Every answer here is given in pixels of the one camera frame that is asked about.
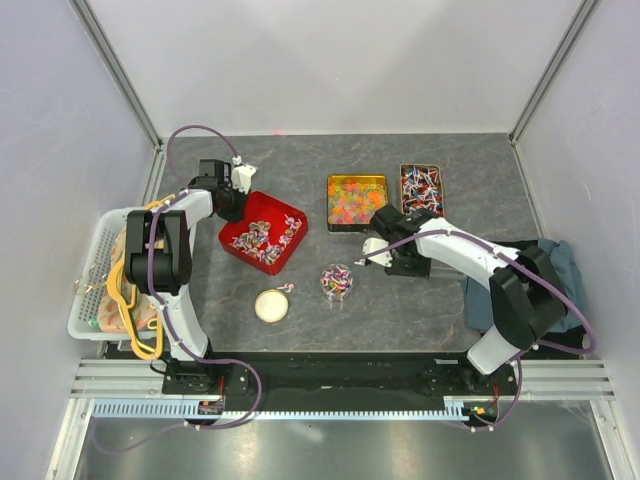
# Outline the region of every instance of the red container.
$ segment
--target red container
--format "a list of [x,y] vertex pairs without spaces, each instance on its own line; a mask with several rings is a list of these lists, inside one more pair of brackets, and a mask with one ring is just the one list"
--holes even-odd
[[[291,239],[291,243],[284,249],[282,255],[275,261],[273,265],[267,265],[255,258],[250,257],[246,253],[237,248],[231,246],[233,237],[237,237],[242,233],[249,231],[249,224],[251,222],[258,222],[264,220],[271,224],[269,230],[269,241],[271,243],[278,243],[280,235],[284,235],[284,231],[287,229],[284,223],[284,215],[287,214],[290,217],[300,219],[302,221],[302,227],[296,232]],[[249,265],[253,265],[258,270],[263,271],[269,275],[277,275],[284,268],[287,260],[293,255],[293,252],[300,242],[309,231],[309,221],[307,216],[291,205],[281,202],[273,197],[270,197],[266,193],[251,192],[249,199],[247,200],[247,206],[244,211],[244,220],[239,223],[227,222],[227,224],[220,230],[218,239],[222,244],[222,248],[229,252],[234,257],[238,257],[240,260],[247,262]]]

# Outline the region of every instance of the candy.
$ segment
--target candy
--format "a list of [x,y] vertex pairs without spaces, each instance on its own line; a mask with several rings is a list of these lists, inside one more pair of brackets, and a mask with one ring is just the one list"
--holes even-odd
[[293,283],[285,283],[282,287],[276,288],[276,290],[282,290],[284,293],[291,293],[293,291]]
[[368,224],[387,203],[386,188],[374,183],[329,185],[328,221],[332,225]]
[[353,273],[342,264],[331,264],[322,272],[320,284],[331,301],[341,302],[353,288]]
[[280,235],[278,244],[270,243],[271,224],[260,220],[249,223],[249,231],[233,237],[230,245],[261,263],[273,265],[291,243],[296,232],[302,227],[302,221],[285,215],[285,225],[288,228],[285,229],[284,235]]
[[402,209],[411,213],[426,208],[444,215],[440,170],[429,166],[406,166],[402,169]]

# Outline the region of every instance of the gray table surface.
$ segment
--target gray table surface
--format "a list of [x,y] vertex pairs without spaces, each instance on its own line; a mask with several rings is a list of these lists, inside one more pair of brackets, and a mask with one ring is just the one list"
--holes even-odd
[[[463,296],[453,280],[387,276],[382,267],[354,266],[354,290],[331,304],[320,288],[330,263],[353,264],[364,234],[327,231],[326,182],[334,173],[387,176],[399,206],[399,166],[442,168],[447,218],[492,240],[536,238],[518,167],[505,134],[264,136],[234,139],[245,163],[258,167],[253,189],[307,214],[310,230],[283,271],[268,276],[224,252],[218,218],[198,224],[189,284],[198,319],[221,351],[460,351],[479,338],[463,318]],[[229,160],[225,145],[208,137],[178,138],[174,164],[188,178],[202,158]],[[165,169],[159,196],[180,183]],[[254,313],[258,294],[295,284],[287,316],[276,324]]]

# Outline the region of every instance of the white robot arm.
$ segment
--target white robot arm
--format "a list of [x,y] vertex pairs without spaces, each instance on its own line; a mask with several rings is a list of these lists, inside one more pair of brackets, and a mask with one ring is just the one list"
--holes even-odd
[[[483,375],[531,348],[567,314],[559,299],[510,266],[509,261],[520,263],[564,293],[549,257],[538,247],[520,252],[464,232],[427,210],[402,215],[391,205],[378,210],[371,225],[384,240],[368,239],[362,253],[388,274],[428,277],[431,259],[436,259],[489,290],[494,326],[467,352]],[[398,242],[398,248],[377,253]]]
[[[164,239],[164,247],[154,255],[153,283],[164,307],[154,296],[149,295],[149,299],[157,309],[169,309],[177,338],[171,338],[170,329],[164,326],[169,335],[171,356],[177,360],[192,360],[178,346],[178,339],[201,357],[209,345],[189,296],[196,224],[214,213],[228,221],[242,220],[255,172],[256,168],[251,165],[232,166],[220,160],[202,160],[200,174],[190,183],[189,194],[161,216],[156,240]],[[145,294],[149,294],[148,227],[152,215],[153,212],[134,210],[127,218],[125,274]]]

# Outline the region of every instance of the blue cloth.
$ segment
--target blue cloth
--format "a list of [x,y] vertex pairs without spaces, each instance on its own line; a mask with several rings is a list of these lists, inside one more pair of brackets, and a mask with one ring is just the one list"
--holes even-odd
[[[586,313],[582,274],[576,266],[573,250],[569,244],[565,241],[556,243],[553,240],[541,238],[538,240],[538,247],[544,250],[551,258],[551,264],[555,268],[569,300],[575,303],[581,312]],[[464,316],[467,325],[486,332],[493,326],[493,311],[491,309],[489,291],[468,277],[462,281],[462,291],[464,292]],[[580,320],[570,311],[550,331],[564,333],[578,326],[580,326]]]

